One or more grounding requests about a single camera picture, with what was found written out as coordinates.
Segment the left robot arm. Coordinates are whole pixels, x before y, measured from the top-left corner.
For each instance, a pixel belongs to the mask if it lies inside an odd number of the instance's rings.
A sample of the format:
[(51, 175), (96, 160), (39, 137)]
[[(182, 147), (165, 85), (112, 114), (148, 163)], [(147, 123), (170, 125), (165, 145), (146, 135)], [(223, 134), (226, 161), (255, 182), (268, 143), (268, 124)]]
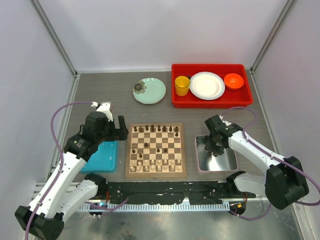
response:
[(87, 200), (102, 199), (107, 182), (96, 173), (89, 173), (70, 194), (65, 195), (71, 182), (103, 142), (125, 141), (129, 131), (124, 116), (118, 116), (115, 127), (110, 113), (91, 112), (78, 133), (67, 140), (60, 161), (42, 190), (28, 206), (19, 206), (15, 217), (25, 230), (42, 240), (56, 240), (68, 218)]

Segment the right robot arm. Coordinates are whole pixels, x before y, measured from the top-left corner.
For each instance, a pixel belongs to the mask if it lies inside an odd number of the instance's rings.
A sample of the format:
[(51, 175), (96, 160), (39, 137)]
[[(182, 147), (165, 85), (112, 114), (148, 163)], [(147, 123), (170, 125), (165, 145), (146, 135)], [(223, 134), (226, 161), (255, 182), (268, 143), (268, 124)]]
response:
[(256, 167), (263, 176), (239, 171), (226, 184), (226, 193), (233, 198), (243, 192), (263, 196), (275, 208), (283, 210), (309, 193), (309, 187), (301, 162), (295, 157), (285, 158), (246, 136), (235, 123), (224, 121), (214, 115), (205, 122), (209, 137), (205, 149), (213, 155), (222, 155), (226, 149), (240, 153)]

